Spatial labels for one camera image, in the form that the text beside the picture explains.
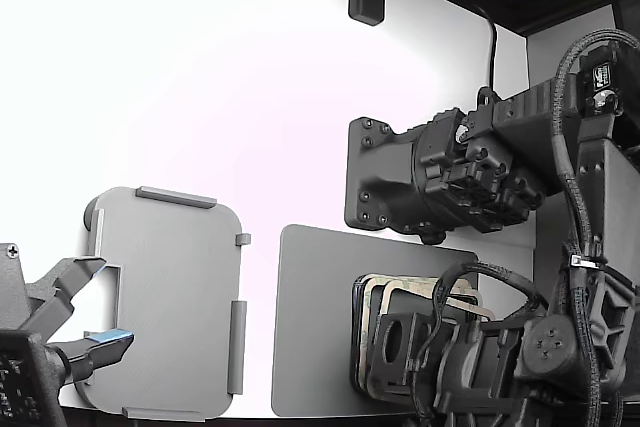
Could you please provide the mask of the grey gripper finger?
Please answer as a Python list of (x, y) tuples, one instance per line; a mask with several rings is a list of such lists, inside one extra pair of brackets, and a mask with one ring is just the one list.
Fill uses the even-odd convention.
[(82, 382), (97, 369), (120, 362), (133, 342), (133, 332), (112, 329), (75, 341), (50, 343), (47, 360), (58, 383)]
[(26, 285), (31, 313), (22, 329), (50, 339), (73, 315), (72, 300), (107, 266), (101, 257), (64, 258), (49, 272)]

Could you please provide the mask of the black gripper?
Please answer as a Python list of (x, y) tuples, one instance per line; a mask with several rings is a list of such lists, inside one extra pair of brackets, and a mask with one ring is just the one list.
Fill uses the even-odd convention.
[(434, 408), (444, 426), (521, 426), (523, 388), (514, 380), (522, 321), (456, 327), (437, 375)]

